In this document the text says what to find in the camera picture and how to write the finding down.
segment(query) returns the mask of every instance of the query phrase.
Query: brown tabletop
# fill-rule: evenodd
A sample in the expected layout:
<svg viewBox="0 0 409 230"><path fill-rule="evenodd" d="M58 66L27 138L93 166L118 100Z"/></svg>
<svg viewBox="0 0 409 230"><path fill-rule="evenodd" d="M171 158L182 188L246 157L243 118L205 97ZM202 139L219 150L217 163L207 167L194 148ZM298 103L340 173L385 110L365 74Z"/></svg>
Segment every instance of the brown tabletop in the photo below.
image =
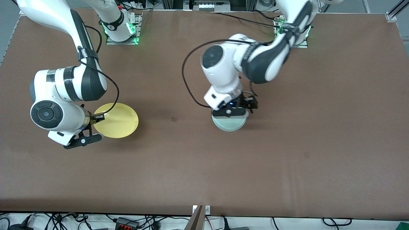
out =
<svg viewBox="0 0 409 230"><path fill-rule="evenodd" d="M93 10L78 11L98 26ZM203 42L235 33L268 41L272 29L152 12L139 45L99 53L119 102L138 113L137 130L65 150L30 120L29 83L39 70L77 65L75 47L22 17L0 68L0 210L191 214L206 204L212 215L408 219L409 60L396 24L381 14L319 14L313 24L309 48L292 50L273 82L254 86L259 109L228 133L190 98L182 61ZM202 52L186 75L203 102ZM115 94L109 84L85 108Z"/></svg>

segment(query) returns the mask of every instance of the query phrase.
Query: yellow plate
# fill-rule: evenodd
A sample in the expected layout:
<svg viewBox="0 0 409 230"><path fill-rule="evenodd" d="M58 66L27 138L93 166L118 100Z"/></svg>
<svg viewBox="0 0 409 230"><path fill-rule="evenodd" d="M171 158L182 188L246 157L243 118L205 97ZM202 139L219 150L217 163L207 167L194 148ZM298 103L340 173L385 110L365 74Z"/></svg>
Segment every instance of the yellow plate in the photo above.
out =
<svg viewBox="0 0 409 230"><path fill-rule="evenodd" d="M99 107L95 113L102 113L111 108L113 103ZM94 124L95 129L108 138L124 138L132 134L139 124L139 118L131 107L117 103L108 113L105 120Z"/></svg>

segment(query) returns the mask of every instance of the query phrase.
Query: white floor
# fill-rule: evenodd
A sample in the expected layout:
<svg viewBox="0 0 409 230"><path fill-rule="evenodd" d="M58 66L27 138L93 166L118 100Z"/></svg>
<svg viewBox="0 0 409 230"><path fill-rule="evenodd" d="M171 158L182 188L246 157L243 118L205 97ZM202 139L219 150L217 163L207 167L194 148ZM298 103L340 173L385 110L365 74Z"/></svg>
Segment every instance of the white floor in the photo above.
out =
<svg viewBox="0 0 409 230"><path fill-rule="evenodd" d="M30 213L14 213L4 214L0 217L7 217L11 224L21 224L23 220ZM108 219L105 215L100 214L86 214L89 216L87 222L91 225L93 230L105 229L114 230L115 223ZM111 218L123 217L129 220L136 220L144 218L144 216L124 216L124 215L110 215ZM209 216L212 229L224 229L223 218L217 216ZM35 214L30 218L28 226L34 230L43 230L49 220L44 214ZM272 218L268 217L227 217L230 228L248 227L249 230L276 230L273 225ZM348 222L346 220L334 219L337 223L342 224ZM335 230L335 227L328 227L324 225L322 219L317 218L275 218L279 230ZM161 221L160 230L183 230L187 224L185 219L171 219L167 218ZM346 227L339 227L340 230L395 230L402 221L384 221L384 220L352 220L352 223ZM78 229L79 223L72 217L64 219L63 224L68 230ZM7 221L0 221L0 230L7 229ZM49 224L49 229L53 229L53 225ZM79 230L89 230L85 224L81 224ZM211 230L210 225L206 222L204 230Z"/></svg>

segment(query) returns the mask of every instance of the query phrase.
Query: red wire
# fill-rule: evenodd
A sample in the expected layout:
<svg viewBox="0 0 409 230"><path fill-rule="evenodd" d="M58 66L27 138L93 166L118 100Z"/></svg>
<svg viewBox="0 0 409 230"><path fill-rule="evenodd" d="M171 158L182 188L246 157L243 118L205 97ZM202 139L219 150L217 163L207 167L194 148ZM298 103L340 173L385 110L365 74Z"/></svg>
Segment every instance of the red wire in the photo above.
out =
<svg viewBox="0 0 409 230"><path fill-rule="evenodd" d="M211 230L213 230L213 228L211 227L211 223L210 223L209 218L208 218L208 217L206 217L206 219L207 219L207 222L209 223L210 229L211 229Z"/></svg>

